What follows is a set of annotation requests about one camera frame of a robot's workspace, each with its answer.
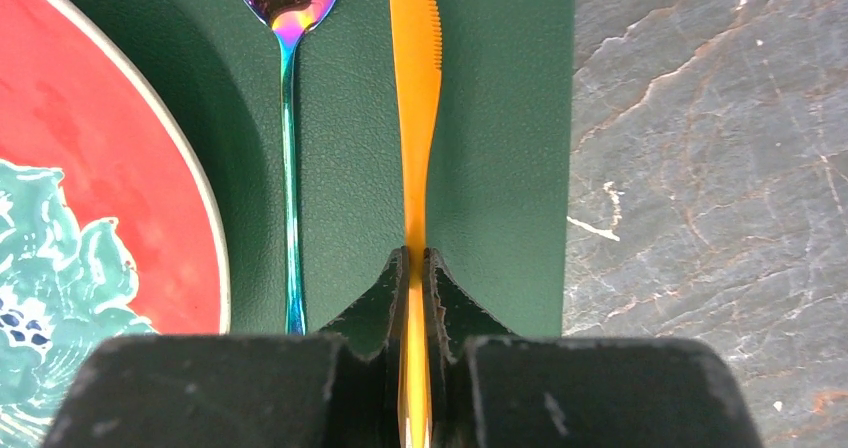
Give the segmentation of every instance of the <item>ceramic plate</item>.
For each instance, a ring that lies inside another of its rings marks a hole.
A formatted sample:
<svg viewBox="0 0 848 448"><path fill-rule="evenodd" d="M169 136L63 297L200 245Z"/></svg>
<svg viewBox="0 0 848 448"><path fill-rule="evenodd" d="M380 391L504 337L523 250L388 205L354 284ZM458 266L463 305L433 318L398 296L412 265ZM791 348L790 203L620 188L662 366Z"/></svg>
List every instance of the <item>ceramic plate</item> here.
<svg viewBox="0 0 848 448"><path fill-rule="evenodd" d="M67 0L0 0L0 446L38 446L104 338L219 333L215 202L162 102Z"/></svg>

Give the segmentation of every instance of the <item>iridescent spoon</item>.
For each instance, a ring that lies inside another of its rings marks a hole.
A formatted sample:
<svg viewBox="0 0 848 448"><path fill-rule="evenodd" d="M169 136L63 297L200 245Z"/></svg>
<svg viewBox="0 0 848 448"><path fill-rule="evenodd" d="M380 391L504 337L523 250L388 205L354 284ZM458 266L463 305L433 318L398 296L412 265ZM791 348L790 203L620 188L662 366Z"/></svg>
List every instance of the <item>iridescent spoon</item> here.
<svg viewBox="0 0 848 448"><path fill-rule="evenodd" d="M297 161L294 134L294 53L303 35L330 12L336 0L244 0L268 25L282 51L283 177L286 195L286 333L304 334L303 275L297 223Z"/></svg>

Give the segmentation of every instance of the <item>plate rim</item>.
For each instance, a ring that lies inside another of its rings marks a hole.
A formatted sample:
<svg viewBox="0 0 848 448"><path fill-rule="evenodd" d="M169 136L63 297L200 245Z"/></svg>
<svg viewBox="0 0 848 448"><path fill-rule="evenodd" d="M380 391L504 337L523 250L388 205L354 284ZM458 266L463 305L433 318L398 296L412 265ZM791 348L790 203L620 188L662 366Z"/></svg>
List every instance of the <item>plate rim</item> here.
<svg viewBox="0 0 848 448"><path fill-rule="evenodd" d="M99 49L106 55L124 77L129 80L136 91L141 95L142 99L147 103L153 111L159 123L165 128L165 131L171 137L171 141L177 147L180 155L188 166L192 178L197 185L200 193L200 198L203 201L203 206L206 209L207 217L209 218L210 228L212 230L213 243L215 245L215 253L218 258L218 277L220 280L220 299L221 299L221 315L219 319L218 332L228 333L230 331L230 323L232 319L231 306L231 286L230 286L230 267L229 257L227 254L227 243L224 234L224 225L221 220L221 213L218 209L218 203L215 200L215 194L212 192L212 186L206 173L203 170L197 155L191 148L191 145L186 139L182 129L180 129L177 121L174 119L170 110L165 106L165 103L153 89L153 86L147 81L144 75L130 61L129 58L118 48L115 43L106 36L97 25L94 24L79 8L76 7L70 0L45 0L50 3L62 16L74 24L82 33L88 37Z"/></svg>

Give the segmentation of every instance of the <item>teal flower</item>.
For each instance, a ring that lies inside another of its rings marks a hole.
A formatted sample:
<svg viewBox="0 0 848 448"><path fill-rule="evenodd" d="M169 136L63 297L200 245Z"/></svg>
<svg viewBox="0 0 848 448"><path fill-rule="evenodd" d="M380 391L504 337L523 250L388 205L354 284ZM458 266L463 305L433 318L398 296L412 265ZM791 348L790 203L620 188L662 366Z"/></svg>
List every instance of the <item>teal flower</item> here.
<svg viewBox="0 0 848 448"><path fill-rule="evenodd" d="M117 220L80 229L61 170L0 160L0 446L35 448L80 364L106 338L154 334Z"/></svg>

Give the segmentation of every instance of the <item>gray marble surface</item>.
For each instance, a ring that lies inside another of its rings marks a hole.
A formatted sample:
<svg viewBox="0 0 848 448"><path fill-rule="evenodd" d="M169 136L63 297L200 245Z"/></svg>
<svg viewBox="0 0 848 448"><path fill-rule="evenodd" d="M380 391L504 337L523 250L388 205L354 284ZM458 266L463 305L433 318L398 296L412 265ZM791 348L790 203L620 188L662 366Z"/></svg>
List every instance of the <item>gray marble surface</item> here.
<svg viewBox="0 0 848 448"><path fill-rule="evenodd" d="M566 335L681 336L848 444L848 0L578 0Z"/></svg>

